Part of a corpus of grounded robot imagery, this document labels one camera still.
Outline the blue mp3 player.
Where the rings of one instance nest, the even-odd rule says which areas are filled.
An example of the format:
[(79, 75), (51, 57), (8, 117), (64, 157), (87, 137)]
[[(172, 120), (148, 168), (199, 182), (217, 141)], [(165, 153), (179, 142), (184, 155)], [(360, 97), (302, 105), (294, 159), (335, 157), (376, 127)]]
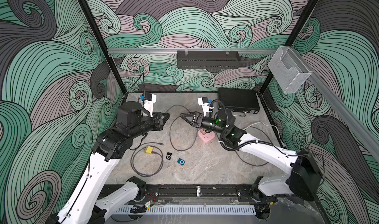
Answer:
[(177, 160), (177, 163), (178, 163), (179, 165), (181, 165), (181, 166), (184, 166), (184, 165), (185, 165), (185, 161), (184, 161), (183, 159), (181, 159), (181, 158), (179, 158), (179, 159)]

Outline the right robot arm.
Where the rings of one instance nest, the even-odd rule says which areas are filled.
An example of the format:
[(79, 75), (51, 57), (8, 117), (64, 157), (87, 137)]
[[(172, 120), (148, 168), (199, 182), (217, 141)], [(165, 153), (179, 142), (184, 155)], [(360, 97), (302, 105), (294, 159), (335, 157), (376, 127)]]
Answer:
[(180, 117), (192, 127), (219, 134), (219, 143), (229, 152), (252, 154), (283, 171), (282, 175), (259, 178), (255, 187), (260, 194), (294, 194), (314, 201), (322, 180), (322, 172), (312, 153), (277, 147), (263, 141), (235, 125), (235, 116), (220, 100), (199, 98), (202, 112), (182, 113)]

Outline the black mp3 player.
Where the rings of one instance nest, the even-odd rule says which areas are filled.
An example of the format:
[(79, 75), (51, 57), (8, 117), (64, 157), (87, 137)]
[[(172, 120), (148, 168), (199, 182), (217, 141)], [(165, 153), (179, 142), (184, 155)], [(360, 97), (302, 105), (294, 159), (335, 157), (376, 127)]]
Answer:
[(171, 158), (172, 158), (172, 153), (168, 152), (168, 153), (166, 154), (166, 159), (167, 159), (167, 160), (171, 160)]

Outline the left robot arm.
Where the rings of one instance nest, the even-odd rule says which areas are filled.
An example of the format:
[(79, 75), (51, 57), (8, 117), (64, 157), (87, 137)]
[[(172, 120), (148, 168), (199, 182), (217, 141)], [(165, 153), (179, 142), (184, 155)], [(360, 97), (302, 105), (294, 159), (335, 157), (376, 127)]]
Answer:
[(163, 130), (170, 114), (154, 112), (153, 106), (152, 101), (128, 101), (119, 106), (114, 125), (98, 136), (69, 201), (56, 216), (48, 217), (46, 223), (103, 224), (127, 202), (144, 199), (146, 183), (135, 176), (105, 198), (98, 197), (133, 140), (150, 131)]

